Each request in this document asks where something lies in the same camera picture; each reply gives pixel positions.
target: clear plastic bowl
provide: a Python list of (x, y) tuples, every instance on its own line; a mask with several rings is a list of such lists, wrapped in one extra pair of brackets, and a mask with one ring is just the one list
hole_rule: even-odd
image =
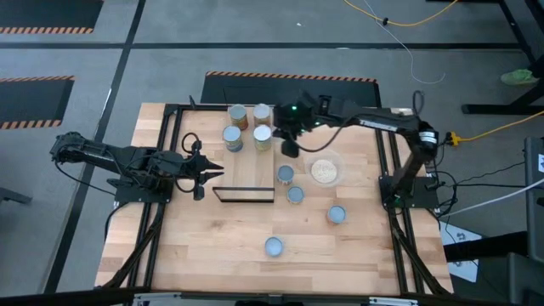
[[(321, 183), (315, 180), (314, 176), (312, 175), (312, 166), (315, 162), (319, 160), (329, 161), (337, 168), (337, 176), (330, 183)], [(337, 152), (333, 150), (322, 150), (316, 153), (307, 153), (304, 156), (304, 169), (306, 171), (306, 174), (310, 177), (312, 183), (320, 187), (334, 187), (340, 184), (343, 179), (343, 159)]]

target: white cable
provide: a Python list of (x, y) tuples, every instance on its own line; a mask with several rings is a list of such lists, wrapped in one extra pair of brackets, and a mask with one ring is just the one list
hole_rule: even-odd
[(532, 185), (529, 185), (529, 186), (527, 186), (527, 187), (525, 187), (525, 188), (523, 188), (523, 189), (521, 189), (521, 190), (515, 191), (515, 192), (513, 192), (513, 193), (511, 193), (511, 194), (509, 194), (509, 195), (504, 195), (504, 196), (501, 196), (501, 197), (499, 197), (499, 198), (496, 198), (496, 199), (493, 199), (493, 200), (489, 200), (489, 201), (485, 201), (485, 202), (483, 202), (483, 203), (479, 203), (479, 204), (476, 204), (476, 205), (471, 206), (471, 207), (463, 208), (463, 209), (458, 210), (458, 211), (456, 211), (456, 212), (448, 213), (448, 214), (446, 214), (446, 215), (444, 215), (444, 216), (442, 216), (442, 217), (451, 217), (451, 216), (453, 216), (453, 215), (457, 215), (458, 213), (464, 213), (464, 212), (469, 211), (469, 210), (472, 210), (472, 209), (474, 209), (474, 208), (478, 208), (478, 207), (482, 207), (482, 206), (485, 206), (485, 205), (488, 205), (488, 204), (491, 204), (491, 203), (495, 203), (495, 202), (498, 202), (498, 201), (502, 201), (502, 200), (507, 199), (507, 198), (509, 198), (509, 197), (512, 197), (512, 196), (515, 196), (515, 195), (519, 195), (520, 193), (525, 192), (525, 191), (527, 191), (527, 190), (529, 190), (529, 189), (531, 189), (531, 188), (534, 188), (534, 187), (536, 187), (537, 185), (542, 184), (542, 183), (544, 183), (544, 178), (541, 179), (541, 180), (539, 180), (538, 182), (532, 184)]
[[(370, 4), (368, 4), (368, 2), (366, 0), (364, 0), (365, 3), (366, 3), (366, 6), (370, 9), (370, 11), (372, 12), (372, 14), (374, 14), (374, 16), (377, 16), (377, 14), (374, 12), (374, 9), (372, 9), (372, 6)], [(376, 21), (376, 24), (379, 25), (384, 31), (386, 31), (387, 33), (389, 33), (389, 35), (391, 35), (392, 38), (394, 38), (394, 40), (397, 41), (397, 43), (400, 43), (400, 45), (402, 47), (404, 47), (406, 49), (406, 51), (408, 51), (408, 54), (410, 55), (410, 58), (411, 58), (411, 64), (410, 64), (410, 73), (411, 73), (411, 77), (420, 82), (420, 83), (423, 83), (423, 84), (427, 84), (427, 85), (433, 85), (433, 84), (437, 84), (437, 83), (440, 83), (442, 81), (444, 81), (444, 78), (445, 78), (445, 73), (442, 75), (442, 77), (438, 80), (438, 81), (434, 81), (434, 82), (425, 82), (425, 81), (422, 81), (420, 79), (418, 79), (415, 75), (414, 75), (414, 55), (411, 53), (411, 51), (395, 36), (393, 35), (393, 33), (391, 33), (388, 29), (385, 28), (385, 26), (383, 26), (378, 20), (374, 19), (374, 21)]]

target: table leg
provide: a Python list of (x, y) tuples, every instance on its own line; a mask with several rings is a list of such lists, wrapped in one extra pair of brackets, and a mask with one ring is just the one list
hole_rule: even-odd
[(544, 96), (544, 82), (540, 81), (530, 91), (513, 101), (509, 105), (462, 105), (463, 114), (480, 115), (534, 115), (544, 111), (544, 106), (531, 106), (540, 97)]

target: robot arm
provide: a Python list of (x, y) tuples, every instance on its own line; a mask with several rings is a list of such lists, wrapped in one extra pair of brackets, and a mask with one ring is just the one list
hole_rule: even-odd
[(297, 136), (322, 125), (339, 128), (337, 133), (345, 127), (361, 126), (402, 135), (411, 154), (406, 164), (394, 173), (390, 184), (392, 200), (411, 196), (417, 172), (424, 163), (436, 157), (438, 149), (438, 132), (421, 121), (419, 116), (394, 114), (390, 109), (362, 108), (350, 100), (324, 96), (314, 99), (305, 92), (295, 104), (274, 108), (274, 125), (277, 129), (273, 135), (284, 139), (281, 152), (290, 157), (298, 157), (299, 150), (316, 152), (330, 144), (334, 137), (316, 150), (303, 148), (296, 143)]
[(86, 162), (90, 165), (121, 174), (119, 179), (110, 178), (108, 183), (117, 188), (116, 201), (152, 201), (157, 197), (170, 199), (172, 187), (178, 179), (191, 179), (195, 182), (192, 190), (195, 200), (204, 197), (202, 187), (209, 179), (223, 173), (203, 173), (207, 169), (220, 170), (223, 167), (210, 162), (200, 154), (201, 141), (191, 147), (191, 155), (186, 158), (171, 151), (157, 148), (124, 148), (85, 139), (82, 135), (70, 132), (57, 136), (49, 152), (56, 163)]

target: yellow cable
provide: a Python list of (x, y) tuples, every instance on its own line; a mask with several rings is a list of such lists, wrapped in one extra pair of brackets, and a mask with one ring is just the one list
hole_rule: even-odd
[[(375, 20), (379, 20), (379, 21), (383, 21), (383, 19), (381, 19), (380, 17), (378, 16), (375, 16), (373, 14), (370, 14), (368, 13), (367, 11), (365, 11), (364, 9), (362, 8), (359, 8), (355, 5), (353, 5), (350, 1), (348, 0), (343, 0), (347, 5), (349, 5), (350, 7), (354, 8), (354, 9), (357, 9), (358, 11), (360, 11), (361, 13), (364, 13), (370, 17), (372, 17), (373, 19)], [(419, 26), (419, 25), (422, 25), (424, 24), (425, 22), (431, 20), (431, 19), (434, 19), (435, 17), (437, 17), (438, 15), (444, 13), (446, 10), (448, 10), (449, 8), (451, 8), (451, 6), (455, 3), (459, 2), (459, 0), (454, 0), (452, 3), (448, 4), (448, 6), (446, 6), (445, 8), (443, 8), (441, 11), (439, 11), (438, 13), (424, 19), (424, 20), (421, 20), (421, 21), (418, 21), (416, 23), (413, 23), (413, 24), (401, 24), (401, 23), (398, 23), (398, 22), (393, 22), (393, 21), (389, 21), (388, 20), (388, 24), (391, 24), (391, 25), (394, 25), (394, 26)]]
[(501, 131), (501, 130), (503, 130), (503, 129), (505, 129), (505, 128), (513, 127), (513, 126), (518, 125), (518, 124), (523, 123), (523, 122), (527, 122), (527, 121), (529, 121), (529, 120), (531, 120), (531, 119), (533, 119), (533, 118), (536, 118), (536, 117), (538, 117), (538, 116), (540, 116), (540, 115), (542, 115), (542, 114), (544, 114), (544, 110), (543, 110), (543, 111), (540, 111), (540, 112), (537, 112), (537, 113), (534, 114), (533, 116), (528, 116), (527, 118), (525, 118), (525, 119), (523, 119), (523, 120), (520, 120), (520, 121), (517, 121), (517, 122), (508, 123), (507, 125), (504, 125), (504, 126), (502, 126), (502, 127), (498, 127), (498, 128), (495, 128), (495, 129), (492, 129), (492, 130), (490, 130), (490, 131), (488, 131), (488, 132), (482, 133), (482, 134), (480, 134), (480, 135), (478, 135), (478, 136), (474, 136), (474, 137), (471, 137), (471, 138), (468, 138), (468, 139), (465, 139), (465, 138), (462, 138), (462, 137), (458, 137), (458, 136), (456, 136), (454, 133), (452, 133), (453, 138), (454, 138), (454, 139), (453, 139), (453, 140), (454, 140), (453, 143), (454, 143), (454, 145), (456, 145), (455, 143), (468, 142), (468, 141), (474, 141), (474, 140), (476, 140), (476, 139), (481, 139), (482, 137), (485, 137), (485, 136), (487, 136), (487, 135), (489, 135), (489, 134), (491, 134), (491, 133)]

